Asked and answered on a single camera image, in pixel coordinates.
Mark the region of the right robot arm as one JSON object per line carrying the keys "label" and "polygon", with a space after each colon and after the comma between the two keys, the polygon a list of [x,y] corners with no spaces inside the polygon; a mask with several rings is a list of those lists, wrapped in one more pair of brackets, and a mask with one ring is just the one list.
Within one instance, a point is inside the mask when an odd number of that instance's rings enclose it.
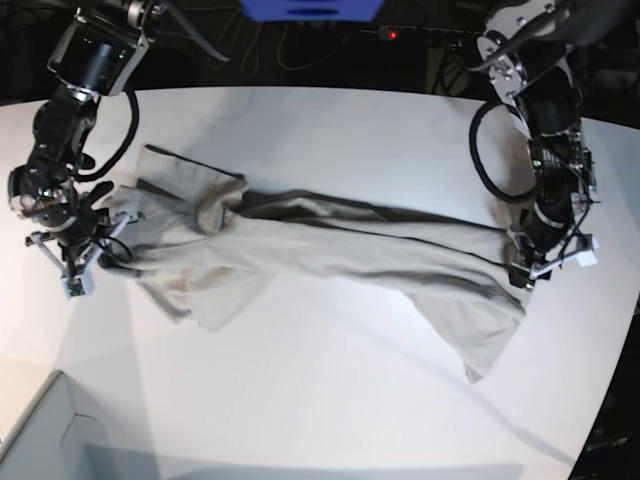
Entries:
{"label": "right robot arm", "polygon": [[[82,287],[93,264],[128,216],[109,220],[94,203],[113,185],[103,176],[131,145],[139,105],[128,80],[150,46],[150,28],[165,11],[160,1],[92,1],[77,8],[47,62],[59,86],[37,111],[34,146],[8,179],[9,207],[41,226],[26,243],[36,245],[61,271],[64,284]],[[125,94],[131,122],[112,157],[98,167],[84,153],[100,101]]]}

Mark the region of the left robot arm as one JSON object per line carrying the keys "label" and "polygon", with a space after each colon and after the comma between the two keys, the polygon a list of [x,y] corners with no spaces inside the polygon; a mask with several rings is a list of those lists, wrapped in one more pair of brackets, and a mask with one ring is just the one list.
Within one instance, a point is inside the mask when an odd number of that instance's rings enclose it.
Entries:
{"label": "left robot arm", "polygon": [[[522,204],[508,228],[513,243],[510,283],[532,289],[566,261],[592,250],[581,227],[593,205],[594,165],[584,143],[581,93],[566,61],[573,44],[564,39],[579,1],[508,1],[488,15],[476,44],[497,97],[474,115],[469,130],[471,158],[485,188],[508,204]],[[527,139],[534,185],[508,194],[489,177],[477,136],[482,119],[503,106]]]}

